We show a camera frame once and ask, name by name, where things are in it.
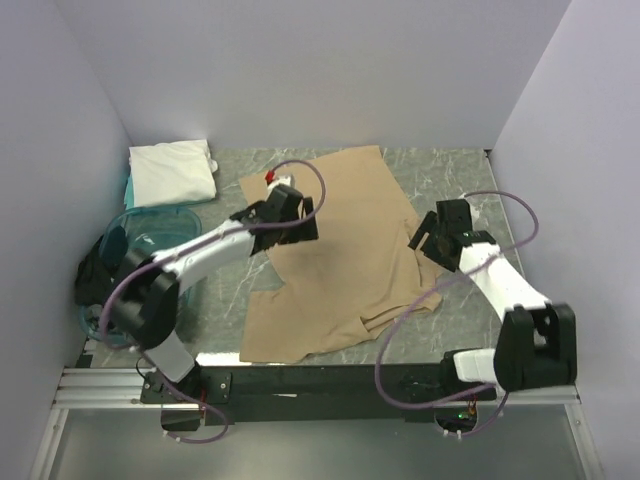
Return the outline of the beige t shirt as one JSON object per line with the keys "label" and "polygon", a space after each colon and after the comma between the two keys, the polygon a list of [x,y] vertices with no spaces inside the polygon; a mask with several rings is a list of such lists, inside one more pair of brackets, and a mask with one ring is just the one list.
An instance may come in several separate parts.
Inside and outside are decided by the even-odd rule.
{"label": "beige t shirt", "polygon": [[296,363],[374,340],[441,272],[408,246],[420,220],[379,147],[313,163],[326,183],[319,237],[268,251],[283,285],[251,294],[244,362]]}

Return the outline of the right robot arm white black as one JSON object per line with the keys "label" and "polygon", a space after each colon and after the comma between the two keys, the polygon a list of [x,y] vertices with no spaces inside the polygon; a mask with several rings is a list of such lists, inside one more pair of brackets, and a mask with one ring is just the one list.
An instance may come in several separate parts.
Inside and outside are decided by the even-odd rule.
{"label": "right robot arm white black", "polygon": [[494,348],[444,355],[438,377],[444,395],[460,399],[474,383],[494,384],[507,392],[575,383],[574,311],[535,290],[505,258],[494,237],[474,228],[466,199],[437,202],[409,247],[446,270],[466,274],[501,320]]}

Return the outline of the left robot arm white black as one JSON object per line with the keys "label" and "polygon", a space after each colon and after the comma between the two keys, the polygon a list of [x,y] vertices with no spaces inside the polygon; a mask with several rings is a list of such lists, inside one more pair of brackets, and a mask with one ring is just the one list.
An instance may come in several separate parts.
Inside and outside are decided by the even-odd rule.
{"label": "left robot arm white black", "polygon": [[216,229],[179,246],[146,256],[129,254],[106,299],[100,327],[113,324],[164,377],[176,401],[193,399],[200,388],[198,364],[176,333],[181,295],[218,268],[276,245],[319,238],[315,203],[288,185],[231,215]]}

